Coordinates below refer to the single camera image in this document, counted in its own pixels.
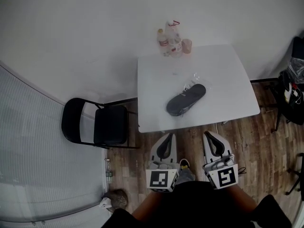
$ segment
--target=plastic bottle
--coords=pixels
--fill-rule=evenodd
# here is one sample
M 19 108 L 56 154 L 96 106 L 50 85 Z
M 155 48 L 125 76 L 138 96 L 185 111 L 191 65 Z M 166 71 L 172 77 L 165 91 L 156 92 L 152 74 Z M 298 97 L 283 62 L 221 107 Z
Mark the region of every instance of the plastic bottle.
M 107 169 L 105 171 L 105 176 L 106 176 L 107 182 L 110 184 L 110 183 L 112 183 L 113 172 L 112 172 L 112 168 L 111 168 L 111 164 L 110 164 L 110 159 L 105 159 L 105 161 L 107 162 Z
M 180 57 L 182 55 L 182 44 L 180 34 L 177 30 L 179 22 L 167 21 L 165 34 L 169 39 L 170 55 Z
M 160 48 L 160 52 L 163 56 L 168 57 L 170 55 L 169 42 L 162 29 L 157 31 L 157 42 Z

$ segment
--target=plastic bag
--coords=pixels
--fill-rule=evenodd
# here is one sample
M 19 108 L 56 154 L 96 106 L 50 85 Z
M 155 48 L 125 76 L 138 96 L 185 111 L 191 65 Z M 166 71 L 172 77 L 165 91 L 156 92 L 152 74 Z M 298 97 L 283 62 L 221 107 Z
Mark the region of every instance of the plastic bag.
M 184 84 L 183 90 L 166 105 L 171 116 L 183 116 L 211 88 L 211 83 L 203 80 L 197 73 L 192 74 Z
M 212 87 L 212 84 L 208 80 L 202 79 L 197 73 L 193 73 L 185 82 L 184 91 L 189 90 L 195 84 L 201 84 L 205 86 L 207 90 L 211 89 Z
M 292 57 L 287 68 L 287 73 L 293 83 L 304 84 L 304 60 Z

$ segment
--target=black flip-flop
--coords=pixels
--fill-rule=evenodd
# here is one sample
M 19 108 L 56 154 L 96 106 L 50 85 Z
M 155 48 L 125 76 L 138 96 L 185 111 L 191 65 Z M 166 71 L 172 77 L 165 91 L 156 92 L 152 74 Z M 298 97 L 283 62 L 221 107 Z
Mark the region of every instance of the black flip-flop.
M 180 116 L 186 113 L 206 93 L 205 86 L 195 84 L 190 89 L 175 96 L 167 104 L 167 112 L 171 116 Z

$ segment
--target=person's leg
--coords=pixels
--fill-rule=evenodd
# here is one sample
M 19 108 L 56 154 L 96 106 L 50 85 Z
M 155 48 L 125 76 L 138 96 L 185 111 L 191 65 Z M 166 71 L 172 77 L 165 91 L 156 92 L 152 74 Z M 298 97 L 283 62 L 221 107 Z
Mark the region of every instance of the person's leg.
M 181 159 L 180 161 L 180 176 L 177 179 L 176 185 L 187 182 L 187 181 L 195 181 L 195 175 L 189 169 L 190 164 L 186 159 Z
M 135 219 L 142 222 L 147 222 L 162 205 L 162 199 L 165 193 L 162 192 L 150 192 L 141 205 L 133 212 Z
M 227 195 L 227 198 L 231 200 L 231 204 L 242 214 L 249 214 L 257 207 L 257 203 L 245 193 L 238 185 L 233 185 L 221 189 L 221 191 Z

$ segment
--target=white wall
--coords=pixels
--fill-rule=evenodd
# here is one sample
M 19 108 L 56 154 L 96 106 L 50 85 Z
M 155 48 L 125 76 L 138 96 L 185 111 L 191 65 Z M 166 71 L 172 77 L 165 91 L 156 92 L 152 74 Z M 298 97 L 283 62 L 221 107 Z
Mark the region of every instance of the white wall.
M 194 46 L 230 43 L 250 79 L 304 29 L 304 0 L 0 0 L 0 60 L 61 102 L 136 97 L 137 57 L 167 18 Z

